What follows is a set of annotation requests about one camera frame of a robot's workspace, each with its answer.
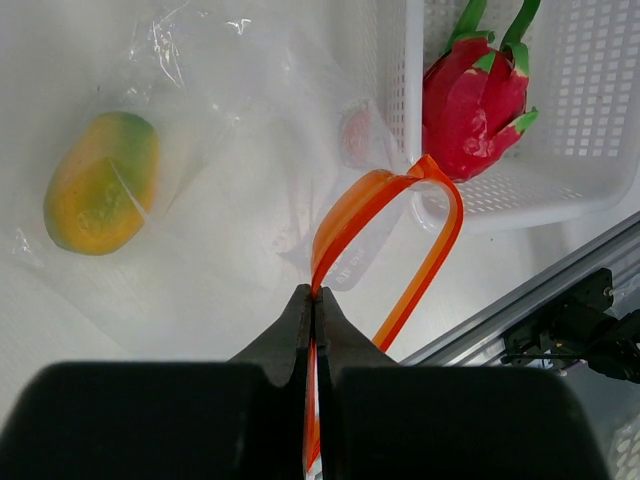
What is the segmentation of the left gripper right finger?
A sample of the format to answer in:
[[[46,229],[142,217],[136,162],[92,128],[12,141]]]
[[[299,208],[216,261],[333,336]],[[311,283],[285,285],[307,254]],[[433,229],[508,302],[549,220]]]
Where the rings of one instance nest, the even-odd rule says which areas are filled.
[[[327,479],[604,479],[586,415],[531,368],[402,366],[314,299],[322,473]]]

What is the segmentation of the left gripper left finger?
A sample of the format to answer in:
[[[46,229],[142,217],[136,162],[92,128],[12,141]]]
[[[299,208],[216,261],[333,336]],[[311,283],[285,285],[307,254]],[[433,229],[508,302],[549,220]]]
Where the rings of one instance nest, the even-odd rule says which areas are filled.
[[[226,362],[60,362],[1,432],[5,479],[301,479],[311,292]]]

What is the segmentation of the clear zip bag orange zipper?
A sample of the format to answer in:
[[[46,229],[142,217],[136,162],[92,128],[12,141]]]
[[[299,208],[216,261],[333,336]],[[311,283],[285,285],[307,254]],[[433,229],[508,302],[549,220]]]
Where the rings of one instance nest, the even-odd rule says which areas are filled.
[[[159,135],[153,206],[113,253],[64,250],[45,227],[49,182],[115,111]],[[21,393],[60,362],[226,362],[304,284],[305,477],[321,452],[315,296],[350,289],[408,197],[432,188],[448,200],[442,229],[366,336],[385,355],[464,208],[431,156],[402,157],[374,99],[324,48],[286,15],[236,1],[1,5],[1,341],[42,326],[75,354]]]

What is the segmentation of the yellow green mango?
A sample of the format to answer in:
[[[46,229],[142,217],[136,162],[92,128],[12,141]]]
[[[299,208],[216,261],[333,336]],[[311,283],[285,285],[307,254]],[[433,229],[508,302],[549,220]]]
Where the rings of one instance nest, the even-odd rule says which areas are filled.
[[[51,240],[92,256],[129,242],[153,206],[160,152],[159,135],[143,117],[118,111],[96,116],[49,182],[43,215]]]

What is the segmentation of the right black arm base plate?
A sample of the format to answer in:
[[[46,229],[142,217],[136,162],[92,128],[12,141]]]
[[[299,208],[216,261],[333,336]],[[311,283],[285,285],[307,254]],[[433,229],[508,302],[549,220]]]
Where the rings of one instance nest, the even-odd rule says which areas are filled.
[[[584,361],[609,378],[638,383],[639,312],[618,319],[607,313],[613,302],[613,274],[600,268],[507,330],[501,363],[541,361],[559,371]]]

